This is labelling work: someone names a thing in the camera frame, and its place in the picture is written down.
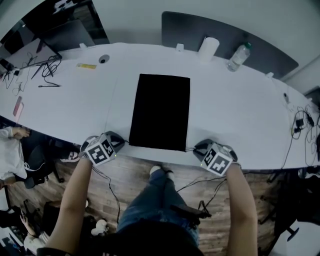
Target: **black mat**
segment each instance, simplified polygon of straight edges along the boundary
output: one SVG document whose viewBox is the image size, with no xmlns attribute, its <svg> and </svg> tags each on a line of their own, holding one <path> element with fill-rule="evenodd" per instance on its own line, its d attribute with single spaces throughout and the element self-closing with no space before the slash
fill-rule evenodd
<svg viewBox="0 0 320 256">
<path fill-rule="evenodd" d="M 130 145 L 186 151 L 189 101 L 190 78 L 140 74 Z"/>
</svg>

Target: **monitor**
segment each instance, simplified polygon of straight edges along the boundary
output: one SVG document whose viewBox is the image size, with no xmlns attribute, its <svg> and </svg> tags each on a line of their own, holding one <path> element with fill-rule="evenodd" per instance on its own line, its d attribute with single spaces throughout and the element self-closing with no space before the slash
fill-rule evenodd
<svg viewBox="0 0 320 256">
<path fill-rule="evenodd" d="M 52 62 L 54 60 L 52 57 L 62 58 L 25 25 L 14 32 L 0 47 L 0 58 L 18 69 Z"/>
</svg>

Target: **white table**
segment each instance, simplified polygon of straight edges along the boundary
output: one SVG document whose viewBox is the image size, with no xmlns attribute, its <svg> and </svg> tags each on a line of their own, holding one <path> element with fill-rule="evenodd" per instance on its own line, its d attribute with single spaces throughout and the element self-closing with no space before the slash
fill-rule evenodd
<svg viewBox="0 0 320 256">
<path fill-rule="evenodd" d="M 100 56 L 110 60 L 99 64 Z M 129 139 L 140 74 L 190 78 L 190 105 L 186 145 L 193 147 L 212 138 L 233 147 L 244 169 L 279 169 L 291 141 L 290 130 L 297 106 L 312 105 L 302 94 L 279 80 L 246 66 L 237 72 L 225 67 L 226 60 L 214 57 L 208 64 L 193 51 L 177 52 L 160 45 L 115 43 L 86 50 L 61 52 L 63 61 L 51 82 L 60 88 L 38 88 L 40 74 L 20 92 L 24 110 L 19 123 L 50 136 L 82 144 L 91 135 L 113 131 Z M 95 70 L 76 67 L 95 64 Z M 29 78 L 37 67 L 30 69 Z M 28 68 L 18 79 L 25 81 Z M 17 97 L 0 85 L 0 115 L 13 120 Z M 289 96 L 286 104 L 283 93 Z M 310 108 L 316 122 L 318 113 Z M 306 166 L 305 136 L 294 140 L 285 168 Z M 314 155 L 307 144 L 307 163 Z M 125 145 L 120 155 L 160 162 L 198 166 L 192 152 Z"/>
</svg>

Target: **person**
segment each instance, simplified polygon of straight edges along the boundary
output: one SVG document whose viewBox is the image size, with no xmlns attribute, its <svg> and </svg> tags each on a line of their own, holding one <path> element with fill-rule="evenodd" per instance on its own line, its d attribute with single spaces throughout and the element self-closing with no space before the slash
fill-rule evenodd
<svg viewBox="0 0 320 256">
<path fill-rule="evenodd" d="M 81 255 L 78 251 L 92 163 L 81 158 L 64 191 L 55 228 L 38 256 Z M 226 179 L 230 196 L 231 227 L 228 256 L 257 256 L 258 220 L 254 197 L 237 164 Z M 150 170 L 149 183 L 121 217 L 117 232 L 93 246 L 90 255 L 203 255 L 198 249 L 198 229 L 169 209 L 185 205 L 175 190 L 174 174 L 160 166 Z"/>
<path fill-rule="evenodd" d="M 23 127 L 7 127 L 0 129 L 0 190 L 4 186 L 12 185 L 17 181 L 24 181 L 37 172 L 26 171 L 27 160 L 35 147 L 47 144 L 49 138 L 39 132 L 30 131 Z M 76 151 L 65 152 L 50 147 L 50 157 L 61 159 L 63 162 L 77 162 Z"/>
</svg>

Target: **gray partition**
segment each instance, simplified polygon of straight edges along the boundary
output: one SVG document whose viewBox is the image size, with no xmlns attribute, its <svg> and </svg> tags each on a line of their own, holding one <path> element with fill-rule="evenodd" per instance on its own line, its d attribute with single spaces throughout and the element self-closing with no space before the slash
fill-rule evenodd
<svg viewBox="0 0 320 256">
<path fill-rule="evenodd" d="M 162 13 L 162 45 L 175 48 L 177 44 L 184 44 L 184 49 L 197 52 L 206 37 L 219 40 L 214 55 L 224 59 L 230 59 L 241 44 L 250 42 L 251 55 L 244 65 L 265 74 L 273 72 L 277 79 L 299 66 L 280 49 L 240 28 L 191 14 Z"/>
</svg>

